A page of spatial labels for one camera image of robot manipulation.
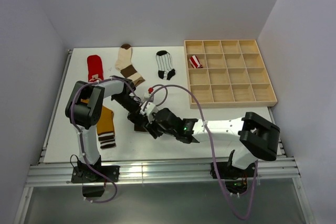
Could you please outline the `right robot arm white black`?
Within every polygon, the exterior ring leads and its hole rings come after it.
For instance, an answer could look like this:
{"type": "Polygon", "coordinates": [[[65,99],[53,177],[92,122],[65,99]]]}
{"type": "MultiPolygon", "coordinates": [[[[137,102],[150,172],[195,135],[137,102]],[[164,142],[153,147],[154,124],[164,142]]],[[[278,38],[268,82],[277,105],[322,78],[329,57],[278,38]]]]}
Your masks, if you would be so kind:
{"type": "Polygon", "coordinates": [[[242,118],[216,121],[181,119],[167,108],[144,115],[154,138],[166,134],[185,144],[215,140],[239,142],[239,148],[230,152],[227,164],[228,173],[234,177],[259,159],[269,162],[277,159],[280,128],[255,112],[247,112],[242,118]]]}

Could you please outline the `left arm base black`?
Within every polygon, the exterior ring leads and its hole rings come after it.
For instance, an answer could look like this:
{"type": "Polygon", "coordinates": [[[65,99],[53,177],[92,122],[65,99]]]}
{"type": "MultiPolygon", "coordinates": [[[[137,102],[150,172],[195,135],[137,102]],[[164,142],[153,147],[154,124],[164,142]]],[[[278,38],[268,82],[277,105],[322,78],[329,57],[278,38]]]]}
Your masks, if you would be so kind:
{"type": "Polygon", "coordinates": [[[88,166],[86,163],[82,163],[75,154],[70,156],[70,164],[72,165],[71,183],[82,184],[84,200],[92,203],[104,203],[116,197],[118,192],[116,182],[119,180],[120,166],[102,166],[101,158],[94,165],[88,166]],[[105,192],[107,183],[114,186],[114,194],[109,199],[99,200],[105,192]]]}

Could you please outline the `dark brown striped sock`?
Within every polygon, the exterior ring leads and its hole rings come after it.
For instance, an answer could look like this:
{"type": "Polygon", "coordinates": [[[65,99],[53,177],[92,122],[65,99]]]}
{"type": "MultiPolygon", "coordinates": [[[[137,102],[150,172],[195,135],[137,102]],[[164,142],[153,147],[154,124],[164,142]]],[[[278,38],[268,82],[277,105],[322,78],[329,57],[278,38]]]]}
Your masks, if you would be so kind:
{"type": "Polygon", "coordinates": [[[134,125],[134,130],[136,132],[147,132],[147,130],[141,126],[138,126],[138,125],[134,125]]]}

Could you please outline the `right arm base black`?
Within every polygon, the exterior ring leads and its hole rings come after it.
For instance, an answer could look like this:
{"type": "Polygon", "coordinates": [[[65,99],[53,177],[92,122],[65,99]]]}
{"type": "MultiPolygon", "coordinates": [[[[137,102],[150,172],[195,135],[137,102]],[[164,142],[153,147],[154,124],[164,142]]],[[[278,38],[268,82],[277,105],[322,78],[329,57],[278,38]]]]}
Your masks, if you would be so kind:
{"type": "Polygon", "coordinates": [[[225,181],[225,186],[230,195],[244,195],[251,190],[248,178],[257,178],[256,163],[251,163],[246,169],[232,166],[234,150],[231,151],[228,161],[216,162],[218,174],[221,180],[225,181]]]}

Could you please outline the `red white striped sock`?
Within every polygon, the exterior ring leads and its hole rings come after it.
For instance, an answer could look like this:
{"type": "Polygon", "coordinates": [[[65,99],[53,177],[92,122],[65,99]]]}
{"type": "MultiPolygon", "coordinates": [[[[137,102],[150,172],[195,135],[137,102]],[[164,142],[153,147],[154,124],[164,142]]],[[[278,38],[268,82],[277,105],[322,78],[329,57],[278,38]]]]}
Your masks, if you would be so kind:
{"type": "Polygon", "coordinates": [[[196,55],[192,55],[189,58],[188,61],[191,65],[191,67],[194,68],[194,69],[202,69],[203,68],[203,65],[201,64],[199,58],[196,55]]]}

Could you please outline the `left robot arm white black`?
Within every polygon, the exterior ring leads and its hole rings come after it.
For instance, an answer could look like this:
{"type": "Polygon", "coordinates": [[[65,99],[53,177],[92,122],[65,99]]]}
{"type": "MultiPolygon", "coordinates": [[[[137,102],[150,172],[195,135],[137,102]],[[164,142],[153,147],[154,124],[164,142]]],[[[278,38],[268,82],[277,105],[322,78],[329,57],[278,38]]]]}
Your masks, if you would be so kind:
{"type": "Polygon", "coordinates": [[[103,100],[110,97],[128,111],[128,120],[145,128],[147,116],[140,113],[141,100],[134,93],[130,79],[112,76],[96,82],[77,81],[74,85],[65,115],[77,130],[79,161],[86,164],[83,175],[91,182],[102,176],[101,155],[97,147],[96,125],[102,114],[103,100]]]}

